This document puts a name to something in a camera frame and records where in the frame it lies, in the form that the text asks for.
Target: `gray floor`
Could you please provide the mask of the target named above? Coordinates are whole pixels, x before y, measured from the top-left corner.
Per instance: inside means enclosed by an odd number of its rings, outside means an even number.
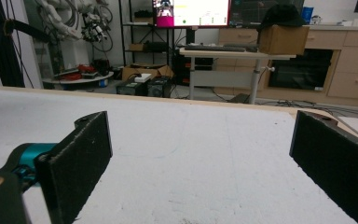
[[[116,85],[121,83],[120,80],[109,80],[109,84],[105,88],[99,88],[98,86],[81,86],[77,90],[72,89],[71,91],[88,91],[88,92],[99,92],[116,94]],[[176,86],[172,89],[171,98],[175,99],[188,99],[189,88],[188,86]],[[213,92],[213,88],[195,88],[195,100],[200,101],[212,101],[212,102],[227,102],[231,100],[233,95],[216,94]],[[290,107],[302,107],[302,108],[313,108],[326,111],[333,116],[337,117],[351,117],[358,118],[358,107],[354,106],[340,106],[340,105],[320,105],[309,102],[301,101],[285,101],[285,100],[270,100],[270,99],[259,99],[257,98],[255,103],[257,105],[274,105],[274,106],[290,106]]]

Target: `blue container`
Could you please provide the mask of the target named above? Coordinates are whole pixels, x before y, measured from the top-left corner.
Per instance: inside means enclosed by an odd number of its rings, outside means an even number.
[[[303,7],[301,17],[307,24],[310,24],[310,18],[312,17],[313,7]]]

